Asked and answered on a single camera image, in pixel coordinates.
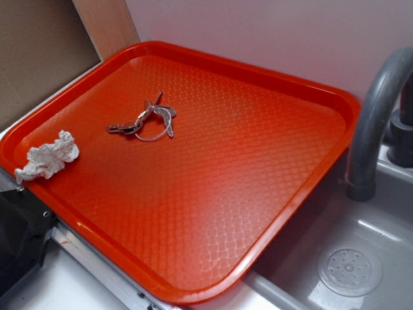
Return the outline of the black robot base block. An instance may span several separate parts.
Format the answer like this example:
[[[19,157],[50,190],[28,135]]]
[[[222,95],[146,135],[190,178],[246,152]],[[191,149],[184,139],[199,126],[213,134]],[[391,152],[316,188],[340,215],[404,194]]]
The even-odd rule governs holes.
[[[29,190],[1,193],[1,300],[43,266],[53,211]]]

